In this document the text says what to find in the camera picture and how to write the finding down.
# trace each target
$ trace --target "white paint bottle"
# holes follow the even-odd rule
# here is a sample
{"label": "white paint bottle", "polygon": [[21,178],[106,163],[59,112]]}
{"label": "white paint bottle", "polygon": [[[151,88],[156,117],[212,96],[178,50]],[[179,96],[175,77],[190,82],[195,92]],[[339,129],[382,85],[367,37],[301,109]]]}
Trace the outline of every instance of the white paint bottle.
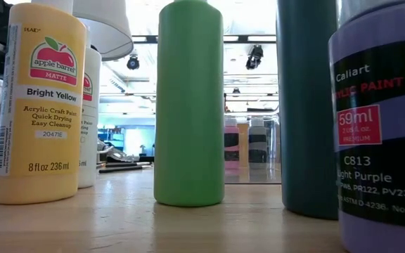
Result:
{"label": "white paint bottle", "polygon": [[96,145],[98,138],[99,72],[101,54],[91,48],[87,27],[84,90],[82,94],[81,149],[79,159],[79,188],[96,182]]}

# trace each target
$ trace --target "table surface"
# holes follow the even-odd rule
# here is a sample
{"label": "table surface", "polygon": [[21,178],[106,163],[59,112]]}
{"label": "table surface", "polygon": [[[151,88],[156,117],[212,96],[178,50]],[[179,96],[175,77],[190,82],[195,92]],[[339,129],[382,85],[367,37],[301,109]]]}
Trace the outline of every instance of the table surface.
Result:
{"label": "table surface", "polygon": [[99,175],[66,200],[0,205],[0,252],[343,252],[338,223],[298,216],[277,185],[228,185],[220,205],[153,198],[153,171]]}

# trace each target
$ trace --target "callart label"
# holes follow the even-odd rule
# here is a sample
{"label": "callart label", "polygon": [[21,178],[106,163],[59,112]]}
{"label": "callart label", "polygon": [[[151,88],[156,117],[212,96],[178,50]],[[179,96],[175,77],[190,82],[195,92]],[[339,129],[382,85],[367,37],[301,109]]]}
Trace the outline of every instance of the callart label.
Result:
{"label": "callart label", "polygon": [[38,45],[32,53],[30,76],[75,86],[77,83],[76,57],[71,49],[51,37]]}
{"label": "callart label", "polygon": [[91,81],[90,77],[86,73],[84,76],[84,92],[83,92],[83,99],[86,101],[93,100],[93,82]]}
{"label": "callart label", "polygon": [[405,41],[331,68],[340,210],[405,226]]}

